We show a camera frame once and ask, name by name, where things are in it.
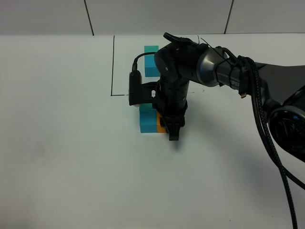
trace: white tabletop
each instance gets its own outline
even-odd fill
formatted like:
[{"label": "white tabletop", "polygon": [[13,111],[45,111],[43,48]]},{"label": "white tabletop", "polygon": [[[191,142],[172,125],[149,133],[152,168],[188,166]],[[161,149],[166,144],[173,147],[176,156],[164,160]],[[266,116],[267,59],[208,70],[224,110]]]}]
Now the white tabletop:
[{"label": "white tabletop", "polygon": [[[257,62],[305,65],[304,34],[202,37]],[[112,42],[112,36],[0,37],[0,224],[291,228],[283,184],[259,139],[250,97],[192,84],[178,143],[165,134],[141,134],[138,108],[111,91],[127,94],[134,57],[144,45],[166,41],[115,36],[113,76]],[[278,152],[305,181],[304,163]],[[290,184],[303,228],[305,192]]]}]

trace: black cable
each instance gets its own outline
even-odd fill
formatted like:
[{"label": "black cable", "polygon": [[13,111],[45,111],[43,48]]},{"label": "black cable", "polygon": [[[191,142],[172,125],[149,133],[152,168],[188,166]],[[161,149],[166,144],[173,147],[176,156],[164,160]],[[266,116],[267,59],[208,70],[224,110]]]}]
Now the black cable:
[{"label": "black cable", "polygon": [[264,112],[263,112],[263,104],[262,104],[262,99],[261,99],[261,85],[260,85],[260,78],[259,78],[259,73],[256,67],[256,64],[253,60],[250,58],[247,58],[251,68],[252,68],[252,73],[250,79],[251,79],[251,88],[252,88],[252,106],[253,106],[253,112],[254,112],[254,118],[256,122],[256,126],[259,132],[259,135],[262,139],[262,142],[271,157],[272,161],[277,165],[282,181],[284,184],[287,200],[288,200],[288,205],[290,209],[290,214],[291,214],[291,219],[292,219],[292,224],[293,224],[293,229],[297,229],[297,221],[296,221],[296,215],[295,215],[295,208],[294,208],[294,203],[292,200],[292,195],[290,192],[289,184],[287,181],[286,177],[286,169],[284,169],[282,162],[277,154],[276,148],[273,144],[273,141],[271,139],[268,127],[267,127],[267,122],[264,117]]},{"label": "black cable", "polygon": [[146,55],[152,55],[152,54],[155,54],[155,53],[156,53],[156,52],[146,52],[146,53],[142,53],[141,55],[138,55],[138,56],[134,59],[134,61],[133,61],[132,70],[133,70],[133,71],[137,70],[137,68],[138,68],[137,62],[138,62],[138,59],[139,59],[140,57],[146,56]]}]

